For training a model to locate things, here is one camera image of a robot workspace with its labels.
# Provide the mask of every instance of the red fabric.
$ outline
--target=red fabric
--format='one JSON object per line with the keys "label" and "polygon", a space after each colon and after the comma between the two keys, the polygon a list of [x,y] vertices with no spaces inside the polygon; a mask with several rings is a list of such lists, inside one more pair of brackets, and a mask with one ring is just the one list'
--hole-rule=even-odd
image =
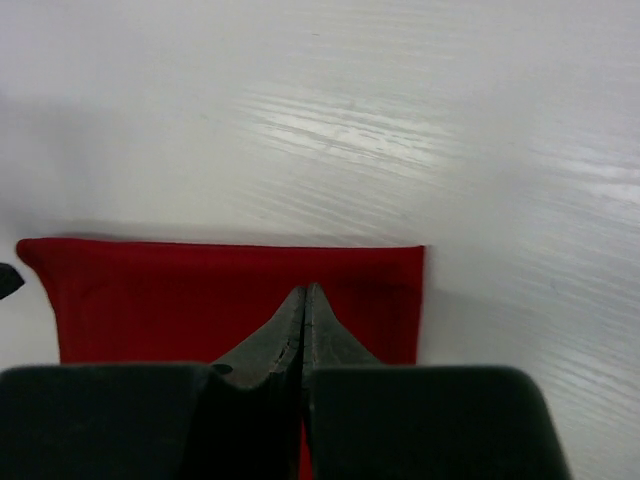
{"label": "red fabric", "polygon": [[[56,315],[62,363],[211,362],[319,282],[386,363],[415,363],[424,247],[282,248],[27,239],[20,258]],[[303,477],[310,478],[303,455]]]}

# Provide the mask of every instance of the small black object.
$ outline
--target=small black object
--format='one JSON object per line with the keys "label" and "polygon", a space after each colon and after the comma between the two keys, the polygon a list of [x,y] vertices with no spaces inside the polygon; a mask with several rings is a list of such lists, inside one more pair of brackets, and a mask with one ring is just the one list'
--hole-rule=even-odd
{"label": "small black object", "polygon": [[212,365],[0,374],[0,478],[292,480],[301,419],[316,480],[569,479],[529,377],[384,366],[319,285]]}
{"label": "small black object", "polygon": [[0,300],[8,297],[24,285],[18,271],[8,263],[0,263]]}

